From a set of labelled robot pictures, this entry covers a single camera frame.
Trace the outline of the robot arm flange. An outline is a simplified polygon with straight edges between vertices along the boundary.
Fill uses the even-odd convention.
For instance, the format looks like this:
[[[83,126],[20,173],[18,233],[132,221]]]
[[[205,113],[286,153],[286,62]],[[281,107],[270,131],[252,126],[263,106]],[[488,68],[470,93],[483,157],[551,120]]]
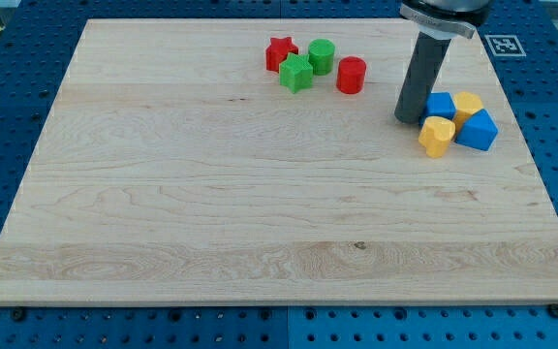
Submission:
[[[402,0],[399,14],[437,40],[471,39],[489,16],[492,0]]]

